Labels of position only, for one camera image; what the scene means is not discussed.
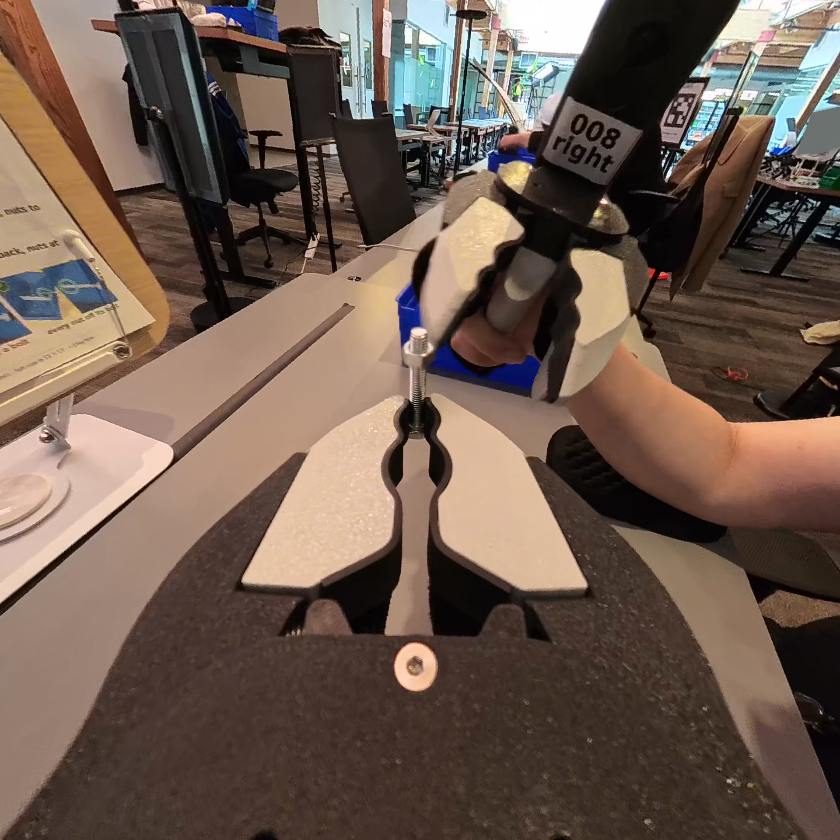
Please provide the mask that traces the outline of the grey desk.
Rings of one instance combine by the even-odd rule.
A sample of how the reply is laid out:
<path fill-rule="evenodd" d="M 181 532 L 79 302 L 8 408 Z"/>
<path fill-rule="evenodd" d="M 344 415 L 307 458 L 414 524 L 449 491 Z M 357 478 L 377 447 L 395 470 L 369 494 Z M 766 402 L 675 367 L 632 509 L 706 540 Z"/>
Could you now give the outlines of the grey desk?
<path fill-rule="evenodd" d="M 306 275 L 85 400 L 171 445 L 155 482 L 2 609 L 2 835 L 55 771 L 177 561 L 285 461 L 405 392 L 395 295 L 409 255 Z M 809 838 L 838 812 L 730 539 L 615 525 L 683 613 L 742 739 Z"/>

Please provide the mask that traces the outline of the printed instruction sheet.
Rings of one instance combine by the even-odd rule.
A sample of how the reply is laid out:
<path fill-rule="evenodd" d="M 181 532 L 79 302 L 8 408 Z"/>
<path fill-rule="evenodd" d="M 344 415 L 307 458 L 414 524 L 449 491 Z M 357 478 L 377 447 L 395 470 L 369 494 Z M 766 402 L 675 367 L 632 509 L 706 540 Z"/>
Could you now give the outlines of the printed instruction sheet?
<path fill-rule="evenodd" d="M 1 390 L 150 327 L 153 317 L 1 128 Z"/>

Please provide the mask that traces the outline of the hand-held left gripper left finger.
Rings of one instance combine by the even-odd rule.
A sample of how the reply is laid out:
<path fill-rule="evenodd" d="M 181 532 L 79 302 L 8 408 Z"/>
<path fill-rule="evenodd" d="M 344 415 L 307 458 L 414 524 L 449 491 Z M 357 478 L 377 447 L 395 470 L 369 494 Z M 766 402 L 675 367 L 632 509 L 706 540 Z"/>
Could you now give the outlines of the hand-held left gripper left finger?
<path fill-rule="evenodd" d="M 326 433 L 240 579 L 242 589 L 338 603 L 355 634 L 383 634 L 402 574 L 407 400 L 392 395 Z"/>

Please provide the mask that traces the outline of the person's black trousers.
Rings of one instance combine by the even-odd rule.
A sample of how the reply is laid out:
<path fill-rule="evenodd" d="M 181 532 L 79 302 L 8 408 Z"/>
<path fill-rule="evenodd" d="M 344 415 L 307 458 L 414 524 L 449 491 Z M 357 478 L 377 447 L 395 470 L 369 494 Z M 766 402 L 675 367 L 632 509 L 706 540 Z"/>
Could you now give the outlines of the person's black trousers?
<path fill-rule="evenodd" d="M 839 619 L 787 627 L 764 619 L 836 804 L 839 803 Z"/>

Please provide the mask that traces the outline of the black monitor on floor stand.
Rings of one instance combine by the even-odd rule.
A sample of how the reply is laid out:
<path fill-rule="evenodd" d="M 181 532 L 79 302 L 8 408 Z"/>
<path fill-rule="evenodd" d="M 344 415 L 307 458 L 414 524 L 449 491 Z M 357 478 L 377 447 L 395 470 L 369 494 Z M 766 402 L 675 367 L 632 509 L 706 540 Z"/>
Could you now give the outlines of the black monitor on floor stand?
<path fill-rule="evenodd" d="M 228 214 L 223 145 L 193 25 L 178 7 L 142 12 L 121 2 L 120 9 L 115 24 L 150 141 L 166 187 L 182 206 L 204 278 L 206 301 L 191 313 L 201 333 L 253 301 L 230 297 L 226 280 L 265 290 L 275 285 L 242 266 Z"/>

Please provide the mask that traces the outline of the black swivel chair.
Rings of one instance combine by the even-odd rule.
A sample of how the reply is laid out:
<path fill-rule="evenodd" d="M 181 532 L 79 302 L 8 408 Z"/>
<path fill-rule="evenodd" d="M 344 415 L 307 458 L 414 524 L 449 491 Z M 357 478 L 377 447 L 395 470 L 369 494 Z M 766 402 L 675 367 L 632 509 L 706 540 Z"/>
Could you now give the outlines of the black swivel chair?
<path fill-rule="evenodd" d="M 707 141 L 701 141 L 685 152 L 665 178 L 661 144 L 659 128 L 645 132 L 629 164 L 623 193 L 616 200 L 647 262 L 647 285 L 633 309 L 646 339 L 656 334 L 643 310 L 659 275 L 683 269 L 697 241 L 703 187 L 695 184 L 704 172 L 708 147 Z"/>

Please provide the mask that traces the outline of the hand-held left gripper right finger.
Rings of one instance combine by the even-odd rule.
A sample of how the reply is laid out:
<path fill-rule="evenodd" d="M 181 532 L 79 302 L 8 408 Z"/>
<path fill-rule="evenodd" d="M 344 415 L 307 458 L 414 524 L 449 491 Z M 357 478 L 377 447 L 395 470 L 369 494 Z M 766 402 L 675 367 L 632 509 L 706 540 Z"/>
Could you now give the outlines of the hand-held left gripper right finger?
<path fill-rule="evenodd" d="M 425 402 L 427 539 L 434 634 L 478 634 L 498 606 L 587 595 L 585 575 L 527 456 L 502 432 L 446 396 Z"/>

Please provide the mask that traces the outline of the light wooden board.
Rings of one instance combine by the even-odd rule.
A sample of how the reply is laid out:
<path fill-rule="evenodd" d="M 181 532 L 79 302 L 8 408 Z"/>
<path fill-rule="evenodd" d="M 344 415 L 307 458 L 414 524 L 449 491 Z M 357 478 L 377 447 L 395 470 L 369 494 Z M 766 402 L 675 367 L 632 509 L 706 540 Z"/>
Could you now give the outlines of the light wooden board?
<path fill-rule="evenodd" d="M 12 62 L 1 56 L 1 113 L 16 141 L 95 251 L 152 316 L 151 325 L 128 336 L 134 359 L 156 349 L 169 328 L 165 293 L 130 236 L 45 108 Z"/>

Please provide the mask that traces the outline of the person's right forearm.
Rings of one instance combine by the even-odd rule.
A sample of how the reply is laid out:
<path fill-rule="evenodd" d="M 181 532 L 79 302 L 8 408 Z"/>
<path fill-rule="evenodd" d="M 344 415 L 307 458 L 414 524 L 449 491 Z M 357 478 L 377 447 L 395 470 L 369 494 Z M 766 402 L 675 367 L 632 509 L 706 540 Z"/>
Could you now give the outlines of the person's right forearm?
<path fill-rule="evenodd" d="M 727 528 L 839 532 L 839 419 L 731 423 L 623 345 L 568 407 L 651 496 Z"/>

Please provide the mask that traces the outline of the person's right hand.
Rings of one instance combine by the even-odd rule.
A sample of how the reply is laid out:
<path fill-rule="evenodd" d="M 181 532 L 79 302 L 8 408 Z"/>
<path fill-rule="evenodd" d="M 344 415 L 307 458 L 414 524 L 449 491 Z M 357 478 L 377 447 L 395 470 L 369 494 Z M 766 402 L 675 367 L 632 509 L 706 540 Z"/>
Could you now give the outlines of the person's right hand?
<path fill-rule="evenodd" d="M 537 309 L 523 318 L 511 333 L 503 333 L 479 311 L 462 321 L 449 345 L 463 360 L 482 368 L 519 364 L 533 354 L 539 320 L 540 310 Z"/>

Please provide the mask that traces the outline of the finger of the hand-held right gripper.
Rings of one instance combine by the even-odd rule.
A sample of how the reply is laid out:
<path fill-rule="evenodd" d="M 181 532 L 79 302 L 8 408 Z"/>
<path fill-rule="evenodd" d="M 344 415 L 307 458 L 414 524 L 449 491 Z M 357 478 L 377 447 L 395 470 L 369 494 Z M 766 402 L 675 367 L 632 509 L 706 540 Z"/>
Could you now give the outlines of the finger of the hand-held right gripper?
<path fill-rule="evenodd" d="M 593 248 L 573 248 L 561 264 L 548 303 L 549 343 L 531 397 L 566 403 L 603 371 L 631 318 L 624 262 Z"/>
<path fill-rule="evenodd" d="M 502 205 L 477 198 L 434 240 L 415 292 L 421 326 L 434 347 L 446 343 L 490 281 L 501 252 L 520 245 L 524 226 Z"/>

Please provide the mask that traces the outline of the black mesh wrist pad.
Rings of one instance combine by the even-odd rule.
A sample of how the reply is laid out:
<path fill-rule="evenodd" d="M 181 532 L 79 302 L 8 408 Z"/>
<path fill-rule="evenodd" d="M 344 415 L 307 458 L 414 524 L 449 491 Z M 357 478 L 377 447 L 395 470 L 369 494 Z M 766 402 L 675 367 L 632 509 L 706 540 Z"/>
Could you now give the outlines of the black mesh wrist pad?
<path fill-rule="evenodd" d="M 577 426 L 551 437 L 546 464 L 605 518 L 690 543 L 714 543 L 727 529 L 683 512 L 639 489 L 614 470 Z"/>

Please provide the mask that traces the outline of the wooden top standing desk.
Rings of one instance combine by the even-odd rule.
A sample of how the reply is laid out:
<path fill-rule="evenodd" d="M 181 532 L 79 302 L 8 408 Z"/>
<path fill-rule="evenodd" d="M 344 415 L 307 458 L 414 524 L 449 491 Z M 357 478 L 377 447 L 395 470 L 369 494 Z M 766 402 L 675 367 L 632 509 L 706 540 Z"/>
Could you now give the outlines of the wooden top standing desk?
<path fill-rule="evenodd" d="M 287 82 L 291 113 L 293 150 L 297 158 L 298 188 L 301 189 L 306 249 L 317 244 L 318 227 L 314 216 L 308 169 L 308 152 L 315 150 L 318 171 L 324 176 L 322 148 L 334 144 L 330 115 L 340 109 L 337 50 L 324 47 L 292 47 L 274 40 L 244 35 L 230 28 L 194 27 L 205 58 L 213 56 L 227 72 L 243 72 L 251 77 L 279 78 Z M 119 35 L 115 23 L 92 21 L 101 32 Z"/>

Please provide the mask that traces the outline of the silver bolt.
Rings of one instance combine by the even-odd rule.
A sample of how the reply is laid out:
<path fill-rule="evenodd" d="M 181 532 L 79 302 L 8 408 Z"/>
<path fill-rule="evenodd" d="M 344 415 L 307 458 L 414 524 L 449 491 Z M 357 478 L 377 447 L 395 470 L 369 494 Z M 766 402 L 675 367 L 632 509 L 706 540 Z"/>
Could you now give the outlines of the silver bolt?
<path fill-rule="evenodd" d="M 428 331 L 425 327 L 412 328 L 408 336 L 408 341 L 419 342 L 421 346 L 426 343 L 433 344 L 431 339 L 429 339 Z M 408 369 L 408 398 L 411 404 L 409 432 L 413 438 L 421 438 L 424 436 L 424 405 L 426 399 L 428 367 L 425 369 L 413 370 L 406 366 Z"/>

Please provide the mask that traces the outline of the blue plastic bin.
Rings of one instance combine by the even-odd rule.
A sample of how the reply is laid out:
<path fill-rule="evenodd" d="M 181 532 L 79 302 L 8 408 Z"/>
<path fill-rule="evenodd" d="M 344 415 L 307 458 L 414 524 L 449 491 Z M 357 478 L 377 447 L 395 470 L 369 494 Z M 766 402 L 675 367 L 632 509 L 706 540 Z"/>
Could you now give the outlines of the blue plastic bin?
<path fill-rule="evenodd" d="M 412 329 L 421 325 L 417 300 L 410 284 L 406 285 L 395 297 L 400 343 L 405 344 Z M 457 382 L 480 385 L 486 388 L 530 396 L 532 384 L 539 371 L 540 362 L 529 356 L 524 362 L 503 365 L 492 369 L 487 374 L 479 374 L 467 369 L 448 347 L 436 351 L 433 362 L 427 372 L 438 378 L 447 378 Z"/>

